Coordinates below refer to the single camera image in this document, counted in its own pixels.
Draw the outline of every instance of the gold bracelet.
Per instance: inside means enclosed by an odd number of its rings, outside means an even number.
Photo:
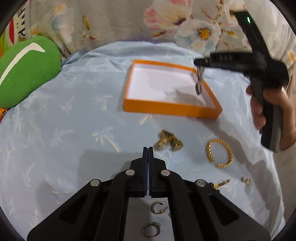
[[[225,168],[225,167],[229,166],[233,161],[233,152],[232,152],[230,145],[226,141],[224,141],[220,138],[215,138],[207,143],[206,152],[207,152],[207,158],[209,159],[210,163],[215,162],[215,158],[213,157],[212,152],[211,152],[211,144],[212,143],[218,143],[218,144],[224,146],[224,148],[226,149],[227,154],[228,154],[227,163],[226,164],[219,163],[216,165],[216,167],[217,168]]]

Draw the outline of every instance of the finger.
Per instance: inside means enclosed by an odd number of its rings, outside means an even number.
[[[248,95],[253,95],[254,94],[254,90],[253,90],[253,88],[252,88],[252,86],[248,86],[247,87],[247,89],[246,89],[246,93],[248,94]]]
[[[251,97],[250,103],[251,103],[252,114],[258,114],[258,115],[262,114],[263,107],[260,104],[260,102],[255,98],[255,96]]]
[[[253,122],[254,122],[256,129],[260,130],[261,128],[263,128],[265,126],[266,118],[263,115],[254,115]]]

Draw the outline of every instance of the orange box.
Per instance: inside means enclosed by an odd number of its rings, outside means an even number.
[[[165,115],[216,119],[222,108],[205,81],[202,94],[195,92],[197,71],[182,65],[134,60],[123,109]]]

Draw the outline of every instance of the green pillow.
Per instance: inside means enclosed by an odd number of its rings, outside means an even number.
[[[0,58],[0,106],[17,105],[60,70],[59,49],[48,38],[35,36],[15,44]]]

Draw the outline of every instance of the light blue bedsheet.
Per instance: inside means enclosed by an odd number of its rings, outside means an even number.
[[[206,69],[205,81],[222,105],[217,120],[127,113],[123,94],[133,60],[148,59],[193,67],[198,54],[175,44],[117,42],[75,53],[61,73],[12,108],[0,126],[0,205],[15,229],[26,239],[29,231],[93,178],[113,178],[152,146],[161,129],[184,143],[177,152],[155,152],[167,168],[182,178],[218,183],[231,178],[221,193],[274,236],[284,225],[283,202],[272,153],[260,146],[253,127],[248,80],[241,74]],[[234,161],[217,169],[205,153],[212,138],[226,140]],[[213,148],[219,162],[225,150]],[[241,177],[252,178],[246,186]],[[126,240],[146,240],[152,221],[162,224],[154,240],[171,241],[168,212],[154,215],[154,200],[132,199]]]

